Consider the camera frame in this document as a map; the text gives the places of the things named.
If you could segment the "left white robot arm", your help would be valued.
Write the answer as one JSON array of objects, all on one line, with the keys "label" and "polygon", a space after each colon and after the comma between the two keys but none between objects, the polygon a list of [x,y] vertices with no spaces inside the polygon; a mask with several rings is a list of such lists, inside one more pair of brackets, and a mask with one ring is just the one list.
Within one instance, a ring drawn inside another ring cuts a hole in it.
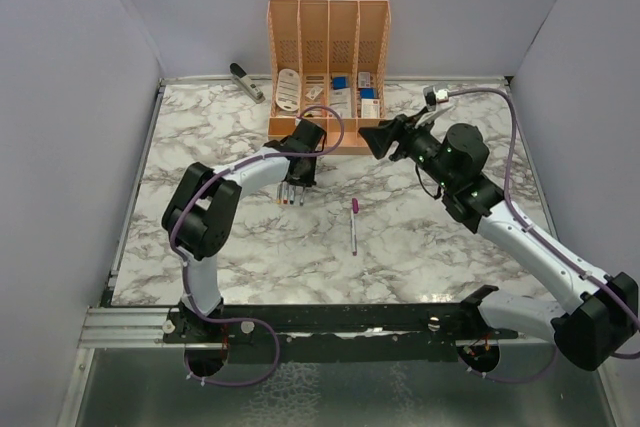
[{"label": "left white robot arm", "polygon": [[195,162],[184,172],[161,225],[182,261],[181,303],[191,310],[186,329],[195,339],[210,341],[220,332],[217,254],[229,238],[239,202],[271,185],[286,198],[297,187],[313,186],[325,140],[324,129],[301,120],[292,134],[243,160],[216,169]]}]

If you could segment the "green-end white marker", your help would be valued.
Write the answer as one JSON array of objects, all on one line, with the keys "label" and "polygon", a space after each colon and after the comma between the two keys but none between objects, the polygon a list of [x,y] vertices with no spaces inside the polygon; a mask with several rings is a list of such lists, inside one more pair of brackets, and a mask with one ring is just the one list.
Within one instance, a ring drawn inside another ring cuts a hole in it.
[{"label": "green-end white marker", "polygon": [[301,187],[300,190],[300,194],[299,194],[299,206],[303,206],[304,202],[305,202],[305,193],[306,193],[306,187]]}]

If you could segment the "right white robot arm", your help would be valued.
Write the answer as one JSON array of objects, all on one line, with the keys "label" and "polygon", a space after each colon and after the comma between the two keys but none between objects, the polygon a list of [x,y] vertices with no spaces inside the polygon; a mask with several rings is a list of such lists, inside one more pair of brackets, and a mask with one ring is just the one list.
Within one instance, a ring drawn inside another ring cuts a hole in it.
[{"label": "right white robot arm", "polygon": [[359,134],[377,159],[412,160],[438,184],[455,221],[508,253],[553,297],[538,301],[491,287],[460,312],[461,330],[472,338],[493,328],[517,331],[554,344],[582,370],[596,370],[638,330],[636,281],[579,260],[510,202],[483,172],[489,149],[476,127],[455,124],[443,140],[431,129],[400,115]]}]

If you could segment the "purple-end white marker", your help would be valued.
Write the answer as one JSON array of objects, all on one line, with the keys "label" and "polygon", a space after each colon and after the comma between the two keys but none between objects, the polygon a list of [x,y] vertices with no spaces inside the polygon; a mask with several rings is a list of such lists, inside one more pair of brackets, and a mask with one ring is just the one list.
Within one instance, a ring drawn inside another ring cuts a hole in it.
[{"label": "purple-end white marker", "polygon": [[357,256],[357,231],[356,231],[356,213],[351,210],[350,212],[350,243],[351,252],[353,256]]}]

